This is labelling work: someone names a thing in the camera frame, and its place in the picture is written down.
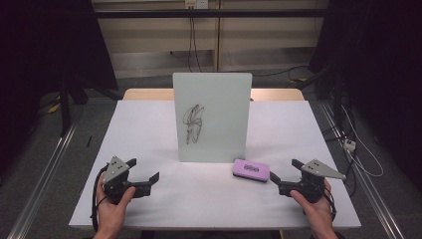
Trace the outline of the small whiteboard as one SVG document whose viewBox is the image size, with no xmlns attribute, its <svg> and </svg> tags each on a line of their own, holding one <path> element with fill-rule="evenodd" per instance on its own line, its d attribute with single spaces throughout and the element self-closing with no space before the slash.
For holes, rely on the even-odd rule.
<svg viewBox="0 0 422 239">
<path fill-rule="evenodd" d="M 252 75 L 172 75 L 179 160 L 231 163 L 246 150 Z"/>
</svg>

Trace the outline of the purple whiteboard eraser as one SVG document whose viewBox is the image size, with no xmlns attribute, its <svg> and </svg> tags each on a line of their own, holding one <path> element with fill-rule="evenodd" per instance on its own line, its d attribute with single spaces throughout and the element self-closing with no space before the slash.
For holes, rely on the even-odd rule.
<svg viewBox="0 0 422 239">
<path fill-rule="evenodd" d="M 236 159 L 233 165 L 233 175 L 260 182 L 267 182 L 270 178 L 270 167 L 265 163 Z"/>
</svg>

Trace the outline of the person's right hand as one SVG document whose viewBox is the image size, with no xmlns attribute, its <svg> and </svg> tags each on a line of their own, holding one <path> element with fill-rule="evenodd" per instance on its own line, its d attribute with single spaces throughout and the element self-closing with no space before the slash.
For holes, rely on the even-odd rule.
<svg viewBox="0 0 422 239">
<path fill-rule="evenodd" d="M 309 203 L 298 191 L 292 190 L 291 196 L 303 209 L 310 224 L 312 233 L 334 231 L 331 219 L 330 204 L 325 198 L 316 203 Z"/>
</svg>

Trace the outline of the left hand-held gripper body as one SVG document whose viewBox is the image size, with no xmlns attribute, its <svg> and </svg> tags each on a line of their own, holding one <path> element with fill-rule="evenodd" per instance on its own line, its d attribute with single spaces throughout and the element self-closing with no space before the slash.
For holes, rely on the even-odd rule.
<svg viewBox="0 0 422 239">
<path fill-rule="evenodd" d="M 128 181 L 129 170 L 122 159 L 117 156 L 111 158 L 105 171 L 103 189 L 113 204 L 119 204 L 124 193 L 133 186 L 133 183 Z"/>
</svg>

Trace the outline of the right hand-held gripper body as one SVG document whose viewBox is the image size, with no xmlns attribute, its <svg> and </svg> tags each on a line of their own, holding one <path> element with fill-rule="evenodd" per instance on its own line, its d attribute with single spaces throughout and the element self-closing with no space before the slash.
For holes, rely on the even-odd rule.
<svg viewBox="0 0 422 239">
<path fill-rule="evenodd" d="M 298 192 L 310 203 L 318 202 L 324 195 L 324 179 L 326 177 L 346 180 L 344 174 L 317 159 L 304 163 L 300 172 L 302 176 L 299 182 Z"/>
</svg>

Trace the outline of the wooden vertical post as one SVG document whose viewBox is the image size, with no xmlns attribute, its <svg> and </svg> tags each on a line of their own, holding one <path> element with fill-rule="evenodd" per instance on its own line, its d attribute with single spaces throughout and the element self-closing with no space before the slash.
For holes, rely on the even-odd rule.
<svg viewBox="0 0 422 239">
<path fill-rule="evenodd" d="M 220 10 L 221 0 L 214 0 L 214 10 Z M 220 71 L 220 18 L 215 18 L 214 71 Z"/>
</svg>

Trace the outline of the metal floor rail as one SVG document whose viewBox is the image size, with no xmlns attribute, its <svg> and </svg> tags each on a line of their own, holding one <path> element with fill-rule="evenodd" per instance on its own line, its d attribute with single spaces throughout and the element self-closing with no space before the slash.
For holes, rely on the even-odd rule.
<svg viewBox="0 0 422 239">
<path fill-rule="evenodd" d="M 334 122 L 334 113 L 329 103 L 320 103 L 320 108 L 329 125 L 333 127 L 332 131 L 334 135 L 336 137 L 345 135 L 345 133 L 338 128 L 338 124 Z M 385 201 L 383 200 L 375 185 L 373 184 L 371 176 L 361 169 L 361 167 L 359 166 L 361 164 L 360 160 L 356 157 L 353 157 L 352 153 L 348 149 L 343 148 L 343 143 L 345 139 L 338 140 L 339 146 L 345 153 L 347 163 L 349 164 L 350 169 L 354 172 L 356 180 L 359 182 L 361 189 L 365 193 L 372 209 L 374 210 L 388 238 L 405 239 L 404 234 L 400 230 L 399 225 L 397 224 L 397 221 L 395 220 L 393 214 L 391 213 Z"/>
<path fill-rule="evenodd" d="M 34 190 L 31 192 L 28 201 L 21 210 L 16 222 L 14 223 L 14 226 L 7 236 L 7 239 L 26 238 L 34 218 L 42 204 L 42 201 L 45 198 L 52 178 L 59 167 L 59 164 L 66 152 L 66 149 L 68 148 L 69 143 L 73 138 L 77 126 L 78 124 L 76 122 L 72 122 L 69 128 L 65 130 L 65 133 L 59 137 L 56 147 L 50 156 L 40 179 L 35 184 Z"/>
</svg>

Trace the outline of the person's left hand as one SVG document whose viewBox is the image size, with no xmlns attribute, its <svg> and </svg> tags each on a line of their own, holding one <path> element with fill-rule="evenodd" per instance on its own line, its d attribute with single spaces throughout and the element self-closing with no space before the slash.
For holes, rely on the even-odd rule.
<svg viewBox="0 0 422 239">
<path fill-rule="evenodd" d="M 126 208 L 134 195 L 135 188 L 130 187 L 124 193 L 120 203 L 118 205 L 114 205 L 106 199 L 102 186 L 103 179 L 104 176 L 101 175 L 96 192 L 97 199 L 102 200 L 102 202 L 98 205 L 99 227 L 97 232 L 119 232 L 123 226 Z"/>
</svg>

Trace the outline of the black horizontal metal bar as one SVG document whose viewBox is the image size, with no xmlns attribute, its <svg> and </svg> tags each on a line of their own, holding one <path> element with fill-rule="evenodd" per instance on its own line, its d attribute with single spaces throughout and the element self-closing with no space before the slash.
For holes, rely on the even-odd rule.
<svg viewBox="0 0 422 239">
<path fill-rule="evenodd" d="M 98 18 L 308 18 L 325 17 L 327 10 L 288 9 L 288 10 L 99 10 Z"/>
</svg>

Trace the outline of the black metal stand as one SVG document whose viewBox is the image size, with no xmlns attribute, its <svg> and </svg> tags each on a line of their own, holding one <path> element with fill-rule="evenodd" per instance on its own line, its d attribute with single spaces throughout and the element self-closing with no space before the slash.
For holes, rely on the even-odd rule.
<svg viewBox="0 0 422 239">
<path fill-rule="evenodd" d="M 60 86 L 60 106 L 62 110 L 62 132 L 64 136 L 70 129 L 72 120 L 70 112 L 69 98 L 77 105 L 84 105 L 89 98 L 84 90 L 83 81 L 80 77 L 63 77 Z"/>
</svg>

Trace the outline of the white wall socket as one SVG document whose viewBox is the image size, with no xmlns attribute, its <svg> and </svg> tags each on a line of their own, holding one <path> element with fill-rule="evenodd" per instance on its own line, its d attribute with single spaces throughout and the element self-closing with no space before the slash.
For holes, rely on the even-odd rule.
<svg viewBox="0 0 422 239">
<path fill-rule="evenodd" d="M 207 9 L 208 0 L 184 0 L 186 9 Z"/>
</svg>

